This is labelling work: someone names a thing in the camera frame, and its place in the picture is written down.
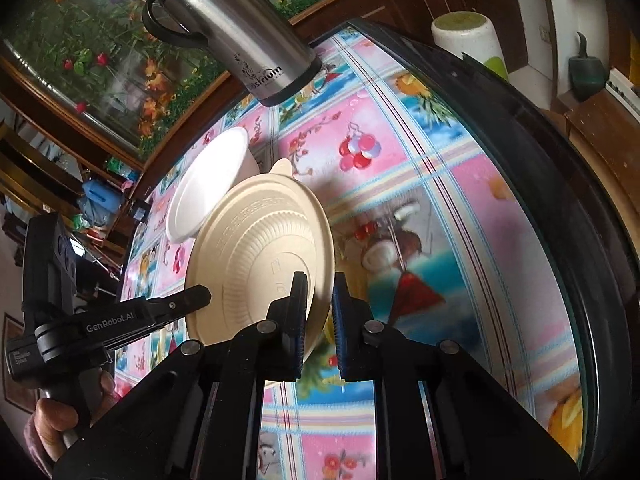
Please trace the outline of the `person's left hand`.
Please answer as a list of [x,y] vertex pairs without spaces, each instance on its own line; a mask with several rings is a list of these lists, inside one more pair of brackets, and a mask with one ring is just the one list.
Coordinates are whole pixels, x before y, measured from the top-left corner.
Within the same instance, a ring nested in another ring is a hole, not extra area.
[[[101,402],[92,414],[92,422],[102,418],[120,399],[111,374],[100,376]],[[67,450],[63,434],[78,424],[76,411],[61,402],[41,398],[25,426],[24,437],[34,462],[50,474],[52,464]]]

